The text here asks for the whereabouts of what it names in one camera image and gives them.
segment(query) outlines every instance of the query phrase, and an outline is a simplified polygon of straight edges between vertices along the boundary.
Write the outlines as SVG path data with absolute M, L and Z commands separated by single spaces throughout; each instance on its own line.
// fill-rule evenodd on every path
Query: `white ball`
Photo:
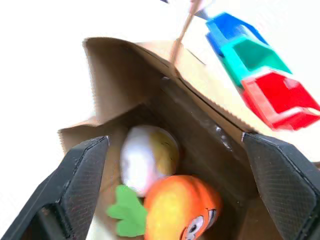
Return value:
M 133 127 L 121 150 L 122 182 L 144 197 L 158 179 L 175 173 L 178 159 L 177 142 L 167 131 L 148 125 Z

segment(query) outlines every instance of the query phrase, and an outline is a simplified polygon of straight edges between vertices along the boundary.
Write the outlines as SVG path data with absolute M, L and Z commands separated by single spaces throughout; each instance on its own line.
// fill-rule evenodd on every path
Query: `plush toy face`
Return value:
M 156 182 L 146 195 L 146 240 L 195 240 L 216 221 L 222 202 L 201 180 L 186 175 Z

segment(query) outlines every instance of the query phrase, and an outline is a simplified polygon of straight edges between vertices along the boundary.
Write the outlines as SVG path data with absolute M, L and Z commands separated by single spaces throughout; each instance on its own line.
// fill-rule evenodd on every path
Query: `white background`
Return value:
M 228 11 L 254 25 L 320 102 L 317 4 L 216 0 L 208 11 Z M 173 40 L 187 14 L 177 6 L 159 0 L 0 2 L 0 236 L 62 160 L 57 130 L 94 112 L 83 39 Z M 207 31 L 205 21 L 195 19 L 184 44 L 212 65 Z M 218 64 L 212 61 L 211 69 Z M 217 68 L 212 74 L 225 74 Z M 319 142 L 317 136 L 310 141 Z M 100 239 L 94 229 L 90 238 Z

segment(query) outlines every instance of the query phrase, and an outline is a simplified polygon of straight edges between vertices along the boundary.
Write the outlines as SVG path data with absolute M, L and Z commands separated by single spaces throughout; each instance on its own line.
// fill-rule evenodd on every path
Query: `orange plush toy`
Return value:
M 144 234 L 145 240 L 196 240 L 212 226 L 222 210 L 219 194 L 193 176 L 174 175 L 158 180 L 146 194 L 144 207 L 138 206 L 136 200 L 132 200 L 132 207 L 126 204 L 124 199 L 130 201 L 130 197 L 120 199 L 118 193 L 121 188 L 123 192 L 129 188 L 118 187 L 117 203 L 107 213 L 121 220 L 117 233 L 123 237 Z M 140 228 L 140 232 L 129 233 L 129 228 Z

